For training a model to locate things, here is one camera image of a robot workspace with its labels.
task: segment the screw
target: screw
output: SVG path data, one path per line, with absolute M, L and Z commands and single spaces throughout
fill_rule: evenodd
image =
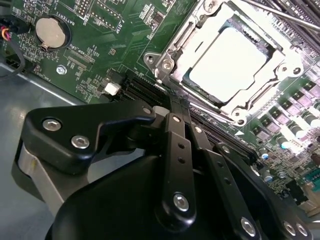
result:
M 230 153 L 229 148 L 227 148 L 226 146 L 222 146 L 223 151 L 225 151 L 227 154 Z
M 153 64 L 153 63 L 154 63 L 154 57 L 149 55 L 149 56 L 146 57 L 146 61 L 147 61 L 149 64 Z
M 287 230 L 288 233 L 290 233 L 292 236 L 296 235 L 296 231 L 295 229 L 290 225 L 290 223 L 288 223 L 287 221 L 283 222 L 283 226 L 285 228 L 285 230 Z
M 169 70 L 171 70 L 171 69 L 174 67 L 174 64 L 172 63 L 171 60 L 165 59 L 165 60 L 163 60 L 163 62 L 162 62 L 162 67 L 163 67 L 163 69 L 169 71 Z
M 150 113 L 151 113 L 151 110 L 150 110 L 149 108 L 146 108 L 146 107 L 143 108 L 143 111 L 144 111 L 146 114 L 150 114 Z
M 173 116 L 173 120 L 175 120 L 176 122 L 180 123 L 180 119 L 176 116 Z
M 71 138 L 72 145 L 77 149 L 86 149 L 89 147 L 89 139 L 85 136 L 76 135 Z
M 45 130 L 55 132 L 61 128 L 61 123 L 55 119 L 46 119 L 43 121 L 42 126 Z
M 202 130 L 201 130 L 201 128 L 200 128 L 200 127 L 195 126 L 195 127 L 194 127 L 194 129 L 195 129 L 198 133 L 202 133 Z
M 284 171 L 279 172 L 278 174 L 279 178 L 284 179 L 286 178 L 286 173 Z
M 293 74 L 294 74 L 294 75 L 298 75 L 300 72 L 301 72 L 301 68 L 300 68 L 300 67 L 296 67 L 296 68 L 293 70 Z
M 186 212 L 189 209 L 189 202 L 182 194 L 175 194 L 173 196 L 173 203 L 181 212 Z
M 296 224 L 296 227 L 298 228 L 299 232 L 303 235 L 303 236 L 308 236 L 308 232 L 306 231 L 306 229 L 299 223 Z
M 243 228 L 243 230 L 245 230 L 245 232 L 247 234 L 249 234 L 249 236 L 254 237 L 256 235 L 256 229 L 255 227 L 252 225 L 252 223 L 246 219 L 245 217 L 241 218 L 241 226 Z
M 56 72 L 57 72 L 58 74 L 60 74 L 60 75 L 65 75 L 65 74 L 67 73 L 67 69 L 66 69 L 66 67 L 63 66 L 63 65 L 58 65 L 58 66 L 56 67 Z

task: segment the transistor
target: transistor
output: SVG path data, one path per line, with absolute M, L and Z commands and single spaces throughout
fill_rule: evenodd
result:
M 274 112 L 272 112 L 271 116 L 283 125 L 287 124 L 290 121 L 290 119 L 286 115 L 284 115 L 279 109 L 276 109 Z
M 262 125 L 272 133 L 276 133 L 280 130 L 280 127 L 272 122 L 269 118 L 263 120 Z
M 263 141 L 270 138 L 270 135 L 267 132 L 265 132 L 260 126 L 257 126 L 252 131 L 253 131 L 254 135 L 256 135 L 258 138 L 260 138 Z
M 320 86 L 315 84 L 313 81 L 307 83 L 303 88 L 316 98 L 320 98 Z
M 300 113 L 299 108 L 297 106 L 295 106 L 289 100 L 284 102 L 281 106 L 284 108 L 284 110 L 286 110 L 292 116 L 296 116 L 296 115 L 298 115 Z
M 292 98 L 296 100 L 298 103 L 300 103 L 302 106 L 304 106 L 305 108 L 312 106 L 312 101 L 306 95 L 304 95 L 301 91 L 296 92 L 292 96 Z

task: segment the gray metal surface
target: gray metal surface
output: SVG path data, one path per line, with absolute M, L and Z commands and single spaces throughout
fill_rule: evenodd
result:
M 5 69 L 0 66 L 0 76 Z M 81 102 L 37 77 L 0 81 L 0 239 L 44 240 L 54 218 L 48 207 L 20 189 L 11 176 L 24 118 L 36 108 L 67 106 Z M 90 182 L 139 157 L 117 156 L 93 164 Z
M 18 159 L 19 168 L 34 182 L 53 216 L 75 191 L 88 185 L 88 174 L 63 174 L 32 155 L 23 144 Z

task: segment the mounting hole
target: mounting hole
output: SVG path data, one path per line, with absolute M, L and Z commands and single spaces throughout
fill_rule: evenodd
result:
M 220 168 L 223 168 L 223 167 L 224 167 L 224 165 L 223 165 L 220 161 L 218 161 L 216 164 L 218 164 L 218 166 L 219 166 Z
M 145 106 L 142 108 L 143 111 L 146 113 L 146 114 L 151 114 L 151 110 L 149 108 L 146 108 Z
M 147 60 L 147 62 L 149 63 L 149 64 L 153 64 L 154 63 L 154 57 L 153 56 L 147 56 L 146 57 L 146 60 Z
M 238 120 L 238 122 L 237 122 L 239 125 L 243 125 L 243 124 L 245 124 L 245 120 L 243 120 L 243 119 L 240 119 L 240 120 Z
M 296 227 L 298 228 L 299 232 L 303 235 L 303 236 L 308 236 L 308 232 L 307 230 L 299 223 L 296 224 Z
M 298 75 L 299 73 L 301 73 L 301 68 L 300 68 L 300 67 L 296 67 L 296 68 L 293 70 L 293 74 L 294 74 L 294 75 Z
M 182 143 L 178 143 L 179 148 L 184 149 L 185 145 L 183 145 Z
M 180 118 L 178 118 L 177 116 L 173 116 L 173 120 L 175 120 L 176 122 L 180 123 Z
M 178 161 L 181 164 L 185 164 L 186 163 L 186 160 L 184 160 L 182 157 L 178 157 Z
M 227 177 L 224 178 L 224 181 L 225 181 L 226 184 L 231 185 L 231 182 Z

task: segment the metal rod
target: metal rod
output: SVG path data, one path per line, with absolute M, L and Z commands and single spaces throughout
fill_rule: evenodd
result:
M 314 25 L 314 24 L 312 24 L 310 22 L 301 20 L 299 18 L 296 18 L 294 16 L 286 14 L 286 13 L 284 13 L 282 11 L 279 11 L 279 10 L 273 9 L 271 7 L 268 7 L 266 5 L 263 5 L 261 3 L 258 3 L 256 1 L 252 1 L 252 0 L 241 0 L 241 1 L 246 2 L 247 4 L 250 4 L 250 5 L 256 6 L 257 8 L 266 10 L 266 11 L 268 11 L 270 13 L 275 14 L 275 15 L 278 15 L 279 17 L 282 17 L 282 18 L 287 19 L 289 21 L 295 22 L 296 24 L 298 24 L 298 25 L 300 25 L 302 27 L 305 27 L 307 29 L 310 29 L 310 30 L 313 30 L 313 31 L 315 31 L 317 33 L 320 33 L 320 26 L 317 26 L 317 25 Z

